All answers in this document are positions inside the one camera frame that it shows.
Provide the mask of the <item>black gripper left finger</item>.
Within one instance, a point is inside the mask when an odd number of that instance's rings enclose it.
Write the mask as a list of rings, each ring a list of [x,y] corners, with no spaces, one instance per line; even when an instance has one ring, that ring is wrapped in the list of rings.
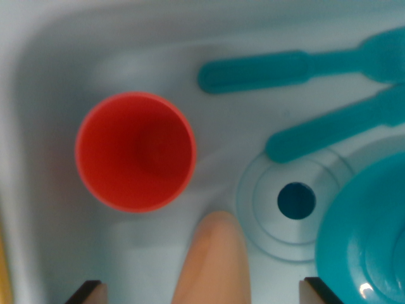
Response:
[[[107,304],[108,303],[108,286],[98,280],[85,281],[74,292],[66,304]]]

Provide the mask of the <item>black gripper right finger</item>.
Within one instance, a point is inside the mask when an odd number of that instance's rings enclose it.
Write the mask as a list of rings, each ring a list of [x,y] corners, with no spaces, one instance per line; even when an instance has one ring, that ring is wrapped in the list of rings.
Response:
[[[342,300],[319,277],[305,277],[299,282],[299,303],[343,304]]]

